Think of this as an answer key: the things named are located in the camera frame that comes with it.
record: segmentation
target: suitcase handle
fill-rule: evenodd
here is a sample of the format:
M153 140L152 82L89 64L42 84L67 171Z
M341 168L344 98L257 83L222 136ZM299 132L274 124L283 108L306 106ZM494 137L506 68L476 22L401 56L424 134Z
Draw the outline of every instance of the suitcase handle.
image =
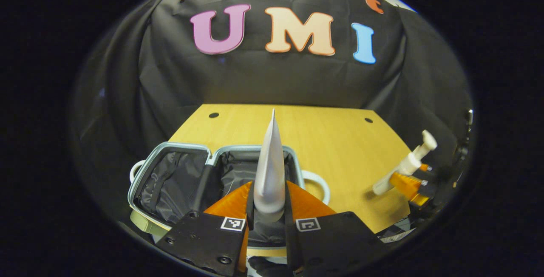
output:
M136 170L138 170L143 164L145 163L145 160L136 162L135 165L132 166L132 169L130 169L130 175L128 178L130 178L130 183L132 184L134 182L134 173Z
M319 186L321 186L321 188L323 189L323 203L325 205L328 205L329 204L329 201L331 200L331 190L329 188L329 185L327 184L327 182L319 175L317 175L316 173L312 173L310 171L306 171L306 170L302 170L302 173L303 173L303 178L306 179L306 180L311 180L317 184L319 184Z

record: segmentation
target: wooden table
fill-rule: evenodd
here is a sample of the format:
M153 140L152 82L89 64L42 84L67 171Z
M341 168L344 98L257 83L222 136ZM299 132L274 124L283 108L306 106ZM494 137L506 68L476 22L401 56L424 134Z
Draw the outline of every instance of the wooden table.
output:
M396 189L381 196L371 192L372 185L410 152L372 110L204 104L170 141L202 144L212 153L227 145L260 145L273 108L282 144L294 149L301 169L319 174L328 183L333 210L353 211L375 233L410 213L408 200ZM210 118L212 113L219 116ZM323 192L317 185L305 184L307 191L321 199Z

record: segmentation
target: blue letter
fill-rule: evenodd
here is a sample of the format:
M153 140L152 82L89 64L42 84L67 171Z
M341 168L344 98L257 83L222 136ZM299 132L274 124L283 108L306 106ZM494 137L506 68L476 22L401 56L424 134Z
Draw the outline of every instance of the blue letter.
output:
M353 58L358 62L374 64L376 62L372 55L372 35L374 30L360 23L352 23L351 27L357 33L357 52L353 53Z

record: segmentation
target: black cloth backdrop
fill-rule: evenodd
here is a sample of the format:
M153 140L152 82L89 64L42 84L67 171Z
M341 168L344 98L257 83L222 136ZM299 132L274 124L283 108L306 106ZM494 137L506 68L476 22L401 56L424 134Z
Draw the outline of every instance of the black cloth backdrop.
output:
M473 108L464 70L446 41L419 14L385 0L377 14L365 0L147 0L90 52L74 91L71 129L84 164L82 180L115 220L128 220L128 171L202 103L269 103L373 109L413 149L429 130L439 147L426 161L449 165ZM212 36L229 34L224 8L251 4L245 37L226 54L196 49L189 19L215 10ZM294 48L270 53L270 6L334 17L334 56ZM352 57L351 23L372 27L375 64Z

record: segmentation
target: open suitcase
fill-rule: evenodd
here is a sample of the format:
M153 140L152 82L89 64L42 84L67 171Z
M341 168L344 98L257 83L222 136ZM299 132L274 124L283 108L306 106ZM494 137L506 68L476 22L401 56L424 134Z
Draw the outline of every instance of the open suitcase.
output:
M165 142L130 171L128 203L130 217L142 231L159 240L189 211L202 212L229 192L255 179L260 145L233 145L211 153L204 145ZM319 176L300 169L297 155L283 147L285 178L301 188L304 179L313 180L324 191L328 185ZM249 248L285 246L283 218L274 223L254 221Z

